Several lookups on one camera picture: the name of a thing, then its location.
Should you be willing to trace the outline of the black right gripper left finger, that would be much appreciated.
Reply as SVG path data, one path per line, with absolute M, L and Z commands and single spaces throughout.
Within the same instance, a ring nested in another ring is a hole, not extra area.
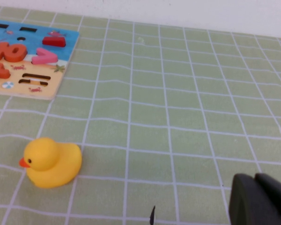
M 229 201 L 232 225 L 281 225 L 281 215 L 255 177 L 237 173 Z

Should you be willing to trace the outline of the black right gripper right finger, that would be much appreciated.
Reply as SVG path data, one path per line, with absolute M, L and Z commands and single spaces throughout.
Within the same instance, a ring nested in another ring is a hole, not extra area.
M 255 180 L 261 185 L 267 197 L 281 215 L 281 182 L 265 173 L 255 174 Z

